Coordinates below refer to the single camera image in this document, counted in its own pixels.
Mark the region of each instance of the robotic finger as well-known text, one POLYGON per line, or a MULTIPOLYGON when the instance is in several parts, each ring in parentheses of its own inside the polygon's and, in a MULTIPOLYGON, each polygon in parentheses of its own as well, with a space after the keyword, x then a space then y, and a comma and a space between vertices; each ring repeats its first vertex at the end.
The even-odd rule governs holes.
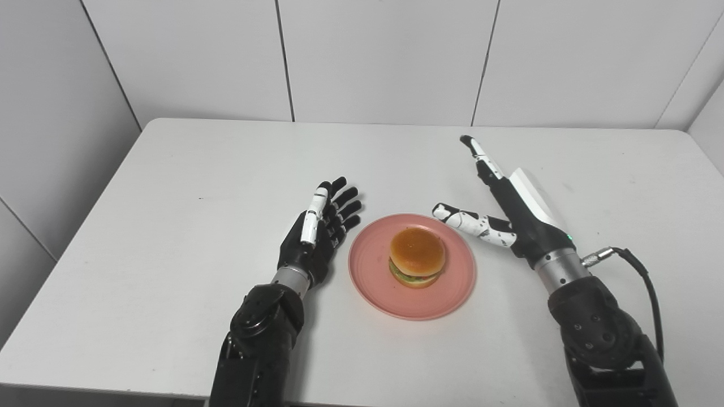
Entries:
POLYGON ((442 202, 432 209, 432 215, 450 227, 496 246, 509 248, 515 243, 515 233, 508 221, 503 219, 481 217, 475 212, 461 211, 442 202))

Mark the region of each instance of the robotic arm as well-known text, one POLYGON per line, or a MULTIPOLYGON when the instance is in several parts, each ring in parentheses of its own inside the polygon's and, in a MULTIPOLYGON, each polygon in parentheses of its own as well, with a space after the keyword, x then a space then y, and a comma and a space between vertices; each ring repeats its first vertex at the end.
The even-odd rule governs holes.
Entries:
POLYGON ((527 260, 549 293, 548 309, 560 325, 565 361, 583 407, 677 406, 663 368, 658 305, 646 269, 628 249, 606 248, 583 260, 565 225, 555 216, 529 176, 517 169, 506 178, 469 135, 460 138, 476 160, 478 177, 490 188, 510 220, 481 217, 445 203, 433 216, 489 243, 509 247, 527 260), (649 288, 659 353, 634 319, 588 267, 618 253, 649 288), (633 368, 641 362, 642 368, 633 368))
POLYGON ((334 250, 359 224, 357 188, 323 182, 282 242, 271 284, 257 285, 232 317, 219 353, 210 407, 281 407, 290 353, 304 325, 302 299, 327 277, 334 250))

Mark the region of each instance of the metal wrist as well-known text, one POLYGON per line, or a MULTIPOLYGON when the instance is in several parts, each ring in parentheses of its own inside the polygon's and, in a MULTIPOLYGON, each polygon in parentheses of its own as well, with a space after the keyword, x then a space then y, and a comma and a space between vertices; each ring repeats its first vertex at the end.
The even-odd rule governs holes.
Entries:
POLYGON ((294 292, 299 295, 299 298, 304 298, 307 290, 309 290, 311 281, 309 274, 304 270, 294 266, 283 266, 277 270, 271 283, 286 285, 294 290, 294 292))
POLYGON ((581 264, 581 259, 572 248, 561 248, 546 253, 533 265, 548 294, 591 273, 581 264))

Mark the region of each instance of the table surface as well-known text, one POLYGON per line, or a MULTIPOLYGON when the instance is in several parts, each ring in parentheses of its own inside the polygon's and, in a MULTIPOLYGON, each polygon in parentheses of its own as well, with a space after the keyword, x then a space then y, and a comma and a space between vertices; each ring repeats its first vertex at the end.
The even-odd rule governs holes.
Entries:
MULTIPOLYGON (((510 174, 530 169, 580 254, 629 247, 661 301, 682 406, 717 405, 724 178, 673 130, 302 124, 148 125, 0 353, 0 382, 207 397, 230 317, 270 281, 315 187, 345 175, 362 225, 438 201, 502 216, 460 134, 510 174)), ((290 400, 355 406, 576 406, 547 294, 526 262, 465 236, 471 297, 427 322, 395 319, 352 285, 355 228, 305 298, 290 400)), ((646 290, 620 259, 593 269, 652 336, 646 290)))

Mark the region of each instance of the black arm joint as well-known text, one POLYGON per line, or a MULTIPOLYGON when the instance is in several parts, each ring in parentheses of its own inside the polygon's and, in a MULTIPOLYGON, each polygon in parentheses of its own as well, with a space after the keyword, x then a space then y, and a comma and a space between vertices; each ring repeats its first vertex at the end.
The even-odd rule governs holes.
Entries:
POLYGON ((257 285, 231 320, 231 335, 244 354, 258 353, 258 341, 267 331, 285 331, 296 343, 304 325, 304 308, 299 295, 281 284, 257 285))
POLYGON ((634 347, 641 328, 618 308, 613 294, 598 277, 584 277, 562 286, 548 299, 548 309, 560 324, 566 350, 585 364, 625 369, 636 361, 634 347))

